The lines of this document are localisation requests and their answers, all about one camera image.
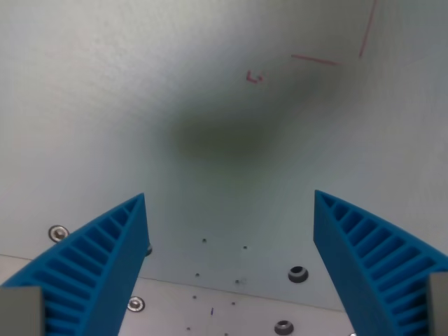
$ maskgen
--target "metal plate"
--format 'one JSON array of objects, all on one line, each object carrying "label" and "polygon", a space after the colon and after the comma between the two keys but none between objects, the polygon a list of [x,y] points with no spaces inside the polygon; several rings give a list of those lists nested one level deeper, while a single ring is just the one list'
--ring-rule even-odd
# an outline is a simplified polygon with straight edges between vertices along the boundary
[{"label": "metal plate", "polygon": [[0,253],[145,192],[142,277],[341,309],[314,189],[448,252],[447,6],[2,1]]},{"label": "metal plate", "polygon": [[[0,283],[27,263],[0,255]],[[133,295],[142,297],[146,308],[126,312],[120,336],[275,336],[274,324],[281,319],[295,325],[297,336],[346,336],[353,331],[347,315],[339,311],[219,290],[138,279]]]}]

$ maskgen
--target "red marking line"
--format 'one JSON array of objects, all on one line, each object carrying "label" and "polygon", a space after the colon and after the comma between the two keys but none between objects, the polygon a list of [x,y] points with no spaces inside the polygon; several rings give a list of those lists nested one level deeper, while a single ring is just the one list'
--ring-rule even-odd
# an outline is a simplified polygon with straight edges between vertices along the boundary
[{"label": "red marking line", "polygon": [[363,44],[361,45],[361,49],[359,50],[359,58],[361,58],[364,54],[365,46],[367,45],[367,40],[370,34],[370,28],[372,28],[373,17],[375,15],[375,9],[377,8],[378,0],[373,0],[372,9],[370,10],[369,22],[367,23],[367,29],[365,30]]},{"label": "red marking line", "polygon": [[315,57],[309,57],[304,55],[291,55],[291,57],[298,58],[299,60],[312,61],[315,63],[326,64],[326,65],[341,65],[340,63],[334,61],[328,61],[327,59],[320,59]]}]

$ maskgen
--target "red handwritten mark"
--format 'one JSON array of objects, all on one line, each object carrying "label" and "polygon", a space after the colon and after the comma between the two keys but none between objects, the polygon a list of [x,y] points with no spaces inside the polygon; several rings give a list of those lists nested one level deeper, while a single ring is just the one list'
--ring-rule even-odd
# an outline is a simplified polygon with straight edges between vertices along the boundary
[{"label": "red handwritten mark", "polygon": [[298,58],[299,60],[312,61],[315,63],[326,64],[326,65],[341,65],[340,63],[334,61],[328,61],[327,59],[320,59],[315,57],[309,57],[304,55],[291,55],[293,58]]},{"label": "red handwritten mark", "polygon": [[262,76],[258,76],[257,79],[253,79],[251,77],[251,71],[249,70],[249,71],[247,71],[246,81],[256,84],[258,82],[263,82],[263,77]]},{"label": "red handwritten mark", "polygon": [[364,49],[367,45],[367,40],[369,38],[370,29],[372,28],[373,17],[375,15],[375,9],[377,8],[378,0],[373,0],[372,9],[370,10],[369,22],[367,23],[367,29],[364,33],[363,44],[361,45],[361,49],[359,50],[359,58],[364,55]]}]

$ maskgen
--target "white wall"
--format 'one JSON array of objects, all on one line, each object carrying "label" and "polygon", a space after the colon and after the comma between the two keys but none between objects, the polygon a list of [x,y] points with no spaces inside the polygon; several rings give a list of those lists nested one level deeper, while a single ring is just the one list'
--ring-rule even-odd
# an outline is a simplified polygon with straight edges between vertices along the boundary
[{"label": "white wall", "polygon": [[0,254],[145,192],[141,277],[342,309],[315,189],[448,253],[448,1],[378,0],[358,59],[372,2],[0,1]]},{"label": "white wall", "polygon": [[[0,255],[0,284],[28,262]],[[342,312],[218,290],[139,278],[133,295],[146,308],[127,311],[120,336],[276,336],[273,327],[280,320],[294,324],[294,336],[347,336],[352,331]]]}]

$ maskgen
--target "small hole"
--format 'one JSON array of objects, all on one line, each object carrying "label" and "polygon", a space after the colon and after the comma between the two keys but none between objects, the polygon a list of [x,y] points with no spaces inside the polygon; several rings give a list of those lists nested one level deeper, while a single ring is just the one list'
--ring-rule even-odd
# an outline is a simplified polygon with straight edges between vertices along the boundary
[{"label": "small hole", "polygon": [[302,266],[294,266],[289,270],[288,278],[291,282],[295,284],[300,284],[301,282],[308,279],[308,270]]},{"label": "small hole", "polygon": [[303,270],[302,266],[295,266],[295,267],[291,268],[291,272],[295,273],[295,274],[301,273],[302,270]]}]

